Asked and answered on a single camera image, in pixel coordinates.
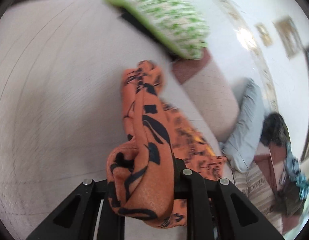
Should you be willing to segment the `striped floral bed sheet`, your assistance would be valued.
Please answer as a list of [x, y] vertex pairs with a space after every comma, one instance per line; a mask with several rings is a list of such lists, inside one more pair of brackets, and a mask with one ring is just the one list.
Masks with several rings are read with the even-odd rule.
[[274, 193], [257, 164], [252, 162], [246, 173], [234, 170], [233, 177], [235, 186], [248, 197], [276, 230], [282, 233], [282, 215], [272, 210], [272, 205], [275, 202]]

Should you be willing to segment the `green white patterned pillow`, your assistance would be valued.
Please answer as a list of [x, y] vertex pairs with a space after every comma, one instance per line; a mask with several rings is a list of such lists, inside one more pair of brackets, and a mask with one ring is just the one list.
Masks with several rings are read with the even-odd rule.
[[187, 0], [105, 0], [124, 8], [159, 42], [187, 60], [203, 57], [209, 27]]

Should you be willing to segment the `beige quilted bolster cushion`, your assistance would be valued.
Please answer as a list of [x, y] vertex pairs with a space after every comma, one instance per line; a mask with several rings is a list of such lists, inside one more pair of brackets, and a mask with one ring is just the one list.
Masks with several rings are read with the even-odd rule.
[[240, 107], [222, 71], [206, 48], [200, 60], [176, 59], [172, 72], [219, 142], [235, 128]]

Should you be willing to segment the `orange black floral garment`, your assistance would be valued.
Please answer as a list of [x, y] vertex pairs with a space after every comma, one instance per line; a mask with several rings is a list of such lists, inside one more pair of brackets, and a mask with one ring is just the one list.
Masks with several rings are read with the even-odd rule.
[[173, 159], [216, 181], [227, 158], [212, 149], [178, 108], [159, 97], [163, 86], [161, 68], [151, 61], [124, 71], [122, 114], [128, 141], [110, 153], [106, 172], [116, 214], [154, 228], [173, 228], [186, 225], [186, 200], [173, 197]]

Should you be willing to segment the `blue patterned cloth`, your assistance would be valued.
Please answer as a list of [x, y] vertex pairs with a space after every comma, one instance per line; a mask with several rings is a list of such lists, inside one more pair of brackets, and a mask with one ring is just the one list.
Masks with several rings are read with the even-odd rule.
[[292, 154], [290, 141], [286, 142], [286, 151], [285, 168], [287, 176], [299, 189], [299, 199], [305, 200], [309, 193], [309, 181], [301, 171], [298, 159]]

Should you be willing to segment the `light blue pillow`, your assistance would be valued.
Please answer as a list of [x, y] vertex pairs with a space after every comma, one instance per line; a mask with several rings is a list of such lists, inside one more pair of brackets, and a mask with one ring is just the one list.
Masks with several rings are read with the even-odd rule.
[[238, 172], [247, 172], [253, 162], [261, 137], [264, 115], [261, 89], [249, 79], [243, 93], [237, 123], [222, 147], [222, 153], [228, 158], [231, 167]]

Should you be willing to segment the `dark fuzzy item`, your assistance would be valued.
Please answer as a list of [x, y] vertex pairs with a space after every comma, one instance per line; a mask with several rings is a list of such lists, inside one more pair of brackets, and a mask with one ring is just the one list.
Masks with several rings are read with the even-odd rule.
[[270, 113], [265, 118], [260, 141], [265, 146], [274, 143], [279, 147], [286, 146], [286, 143], [290, 141], [288, 128], [283, 117], [279, 113]]

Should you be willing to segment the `small framed wall picture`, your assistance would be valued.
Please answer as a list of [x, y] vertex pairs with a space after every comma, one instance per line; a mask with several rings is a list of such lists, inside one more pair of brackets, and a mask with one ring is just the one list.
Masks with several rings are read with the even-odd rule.
[[273, 44], [273, 40], [264, 24], [258, 23], [255, 25], [264, 46], [269, 47]]

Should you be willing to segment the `beige quilted bed cover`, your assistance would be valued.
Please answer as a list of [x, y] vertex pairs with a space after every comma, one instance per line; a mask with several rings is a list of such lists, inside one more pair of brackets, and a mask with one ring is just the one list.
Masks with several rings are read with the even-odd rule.
[[31, 0], [0, 19], [0, 220], [25, 239], [83, 180], [103, 180], [127, 141], [120, 83], [143, 60], [162, 67], [163, 99], [220, 154], [171, 60], [102, 0]]

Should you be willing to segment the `black folded cloth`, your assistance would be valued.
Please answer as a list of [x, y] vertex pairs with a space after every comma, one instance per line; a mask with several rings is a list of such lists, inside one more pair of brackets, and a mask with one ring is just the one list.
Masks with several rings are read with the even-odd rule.
[[142, 33], [145, 37], [149, 38], [152, 42], [158, 45], [165, 54], [169, 57], [169, 59], [174, 62], [180, 59], [180, 57], [167, 48], [166, 45], [162, 44], [149, 30], [147, 30], [133, 15], [131, 15], [126, 9], [119, 8], [121, 15], [120, 17], [125, 20], [128, 24], [133, 26], [137, 31]]

